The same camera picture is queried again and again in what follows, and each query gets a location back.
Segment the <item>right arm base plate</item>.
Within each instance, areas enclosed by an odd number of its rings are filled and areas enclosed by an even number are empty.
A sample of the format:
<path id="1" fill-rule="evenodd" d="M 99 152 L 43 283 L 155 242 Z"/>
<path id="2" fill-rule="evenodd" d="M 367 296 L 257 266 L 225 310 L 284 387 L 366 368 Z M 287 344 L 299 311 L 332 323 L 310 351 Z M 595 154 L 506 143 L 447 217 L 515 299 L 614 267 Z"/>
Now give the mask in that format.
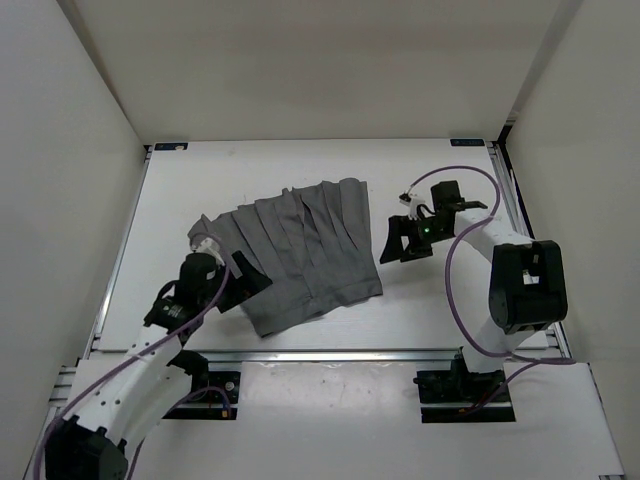
<path id="1" fill-rule="evenodd" d="M 516 415 L 503 370 L 471 373 L 461 356 L 448 370 L 419 370 L 413 379 L 417 386 L 421 422 L 512 423 Z"/>

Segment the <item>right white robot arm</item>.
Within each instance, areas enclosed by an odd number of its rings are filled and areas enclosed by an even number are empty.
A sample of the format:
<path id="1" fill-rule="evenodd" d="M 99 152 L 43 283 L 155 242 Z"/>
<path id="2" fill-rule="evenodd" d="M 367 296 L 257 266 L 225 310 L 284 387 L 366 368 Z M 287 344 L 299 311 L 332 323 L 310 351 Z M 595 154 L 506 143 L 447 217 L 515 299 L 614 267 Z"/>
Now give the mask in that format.
<path id="1" fill-rule="evenodd" d="M 436 184 L 431 195 L 431 207 L 411 192 L 400 195 L 409 212 L 389 218 L 380 261 L 427 258 L 434 244 L 450 241 L 452 248 L 467 243 L 490 264 L 489 316 L 476 333 L 470 333 L 455 304 L 453 251 L 445 258 L 447 302 L 466 340 L 460 351 L 464 365 L 450 373 L 449 387 L 458 398 L 470 400 L 484 389 L 484 374 L 501 370 L 506 360 L 517 359 L 516 350 L 525 340 L 565 319 L 568 302 L 562 253 L 556 242 L 520 234 L 484 203 L 466 200 L 455 181 Z"/>

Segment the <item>grey pleated skirt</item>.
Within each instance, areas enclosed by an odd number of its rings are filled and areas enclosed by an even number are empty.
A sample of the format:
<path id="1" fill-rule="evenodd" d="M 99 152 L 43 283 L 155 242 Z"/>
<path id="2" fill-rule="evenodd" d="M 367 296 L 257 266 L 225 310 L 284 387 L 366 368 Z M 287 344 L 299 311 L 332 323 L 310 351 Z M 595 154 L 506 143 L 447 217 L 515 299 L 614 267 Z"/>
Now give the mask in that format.
<path id="1" fill-rule="evenodd" d="M 368 185 L 356 178 L 284 189 L 215 219 L 201 216 L 192 246 L 212 233 L 272 281 L 242 303 L 256 334 L 269 337 L 341 307 L 379 296 Z"/>

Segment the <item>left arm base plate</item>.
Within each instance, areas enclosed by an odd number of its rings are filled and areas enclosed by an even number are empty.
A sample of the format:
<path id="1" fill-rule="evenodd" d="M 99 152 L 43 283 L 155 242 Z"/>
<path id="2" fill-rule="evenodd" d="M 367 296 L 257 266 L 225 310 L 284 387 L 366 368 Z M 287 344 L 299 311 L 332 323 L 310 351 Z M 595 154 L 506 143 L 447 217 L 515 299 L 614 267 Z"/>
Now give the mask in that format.
<path id="1" fill-rule="evenodd" d="M 164 415 L 167 420 L 232 421 L 237 418 L 241 369 L 210 363 L 192 380 L 189 394 Z"/>

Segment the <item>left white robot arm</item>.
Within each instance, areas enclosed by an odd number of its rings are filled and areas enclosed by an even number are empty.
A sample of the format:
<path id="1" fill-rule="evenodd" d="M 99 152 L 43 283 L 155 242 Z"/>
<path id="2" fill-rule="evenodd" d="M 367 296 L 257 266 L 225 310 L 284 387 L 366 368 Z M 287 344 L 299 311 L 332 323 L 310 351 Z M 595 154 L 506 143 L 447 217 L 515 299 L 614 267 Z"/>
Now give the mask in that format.
<path id="1" fill-rule="evenodd" d="M 185 345 L 213 308 L 226 312 L 271 286 L 240 251 L 225 262 L 188 254 L 158 292 L 123 360 L 71 399 L 47 427 L 36 479 L 127 479 L 151 429 L 173 408 L 218 393 L 207 359 Z"/>

